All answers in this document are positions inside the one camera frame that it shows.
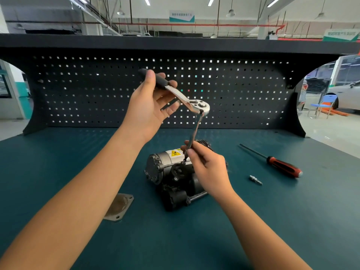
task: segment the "person's right hand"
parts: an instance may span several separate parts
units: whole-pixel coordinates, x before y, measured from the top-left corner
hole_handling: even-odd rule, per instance
[[[187,154],[193,164],[195,173],[201,186],[215,199],[234,192],[225,164],[225,158],[214,153],[209,148],[194,141],[192,148],[187,150]]]

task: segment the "person's left hand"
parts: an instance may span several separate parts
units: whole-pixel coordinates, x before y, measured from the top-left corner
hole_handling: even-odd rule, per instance
[[[165,78],[164,73],[159,73],[158,76]],[[174,88],[178,86],[176,81],[169,81],[169,83]],[[145,81],[140,84],[130,98],[121,126],[121,128],[126,127],[126,131],[130,131],[130,134],[139,134],[140,140],[144,144],[156,134],[163,120],[172,115],[180,106],[180,102],[177,101],[161,110],[175,96],[168,90],[155,89],[155,84],[155,73],[148,70]]]

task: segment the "green work mat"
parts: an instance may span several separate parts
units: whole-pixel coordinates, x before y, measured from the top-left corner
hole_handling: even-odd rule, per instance
[[[114,132],[47,128],[0,142],[0,254]],[[73,269],[252,268],[212,197],[166,212],[146,180],[148,155],[179,148],[190,133],[160,129],[143,147],[120,189],[134,202],[121,221],[101,223]],[[196,137],[224,155],[235,191],[312,268],[358,268],[360,159],[285,131],[200,129]],[[300,167],[303,177],[286,177],[239,143]]]

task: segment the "blue chair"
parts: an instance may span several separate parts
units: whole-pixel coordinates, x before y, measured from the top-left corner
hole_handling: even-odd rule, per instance
[[[321,99],[321,103],[320,104],[311,104],[311,106],[314,106],[316,107],[316,109],[313,109],[311,110],[309,108],[309,111],[307,113],[307,116],[309,116],[309,113],[310,111],[315,111],[315,118],[318,117],[318,114],[320,113],[321,109],[322,108],[331,108],[333,105],[334,105],[334,102],[337,98],[337,95],[324,95]],[[326,105],[326,104],[323,104],[324,102],[330,102],[331,105]]]

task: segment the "black tire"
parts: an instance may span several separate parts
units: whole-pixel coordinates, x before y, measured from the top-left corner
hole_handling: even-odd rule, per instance
[[[337,109],[339,108],[339,98],[336,98],[334,104],[333,104],[333,109]]]

